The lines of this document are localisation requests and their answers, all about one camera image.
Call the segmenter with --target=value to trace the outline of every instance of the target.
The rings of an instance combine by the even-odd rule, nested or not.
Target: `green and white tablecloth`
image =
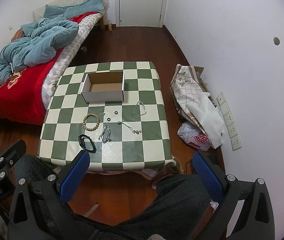
[[[125,72],[123,102],[88,104],[84,101],[80,91],[86,73],[118,70]],[[138,101],[144,103],[147,114],[136,118],[132,113]],[[135,114],[139,115],[140,111],[144,113],[142,106],[137,107]],[[99,116],[100,126],[96,131],[84,130],[82,122],[87,113]],[[118,121],[142,133],[133,134],[128,127],[118,125]],[[104,144],[98,137],[105,124],[111,129],[112,141]],[[95,125],[96,119],[89,117],[86,126]],[[78,143],[81,134],[90,136],[97,149],[96,153],[90,153],[89,171],[139,170],[153,176],[167,164],[179,170],[178,161],[171,155],[159,76],[152,62],[96,63],[65,70],[48,106],[38,156],[59,166],[70,163],[81,150]]]

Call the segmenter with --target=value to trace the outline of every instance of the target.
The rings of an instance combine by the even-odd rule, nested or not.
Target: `bottle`
[[[111,20],[109,20],[109,31],[111,31],[112,30],[112,22],[111,22]]]

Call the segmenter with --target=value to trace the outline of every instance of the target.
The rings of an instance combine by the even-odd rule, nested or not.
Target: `plastic bag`
[[[197,150],[207,151],[211,147],[208,136],[188,121],[181,125],[178,136]]]

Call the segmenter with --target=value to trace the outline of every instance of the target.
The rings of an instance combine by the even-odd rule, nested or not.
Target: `blue textured pad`
[[[221,204],[224,199],[222,185],[198,152],[193,154],[192,164],[211,199]]]
[[[72,199],[89,166],[90,155],[85,152],[61,184],[60,201],[62,204]]]

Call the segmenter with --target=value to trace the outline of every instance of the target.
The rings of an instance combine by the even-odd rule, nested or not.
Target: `jewelry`
[[[87,119],[89,116],[93,116],[93,117],[96,118],[96,126],[93,127],[93,128],[88,128],[88,127],[86,127],[86,119]],[[85,129],[86,131],[89,131],[89,132],[95,131],[95,130],[99,127],[99,125],[100,125],[100,118],[99,118],[96,114],[87,114],[87,115],[84,117],[84,119],[83,119],[83,127],[84,127],[84,129]]]
[[[139,134],[139,133],[141,133],[142,131],[139,131],[139,130],[134,130],[131,126],[128,126],[128,125],[126,125],[125,123],[123,123],[123,122],[117,122],[117,124],[123,124],[123,125],[125,125],[127,128],[129,128],[131,131],[132,131],[132,133],[136,133],[136,134]]]
[[[85,146],[85,141],[84,141],[85,138],[90,140],[90,143],[91,143],[91,145],[92,145],[92,147],[93,147],[93,150],[89,150],[89,149],[86,148],[86,146]],[[89,152],[89,153],[96,153],[95,144],[94,144],[94,142],[92,141],[92,139],[91,139],[89,136],[87,136],[87,135],[85,135],[85,134],[81,134],[81,135],[78,137],[78,143],[80,144],[80,147],[81,147],[83,150],[85,150],[85,151],[87,151],[87,152]]]
[[[135,115],[134,115],[134,114],[135,114],[135,110],[136,110],[137,106],[139,106],[139,105],[142,105],[142,106],[143,106],[143,108],[144,108],[144,114],[140,114],[140,115],[138,115],[138,116],[135,116]],[[132,113],[133,117],[137,118],[137,117],[142,116],[142,115],[145,115],[145,114],[146,114],[146,109],[145,109],[145,106],[144,106],[143,102],[138,101],[138,102],[136,103],[135,108],[134,108],[134,111],[133,111],[133,113]]]
[[[105,130],[107,129],[107,137],[106,137],[106,139],[104,139],[104,134],[105,134]],[[110,141],[112,141],[109,137],[111,136],[111,130],[110,130],[110,128],[109,128],[109,126],[106,124],[105,126],[103,126],[103,131],[102,131],[102,133],[101,133],[101,135],[99,136],[99,140],[101,140],[101,138],[102,138],[102,142],[103,143],[107,143],[107,142],[110,142]]]

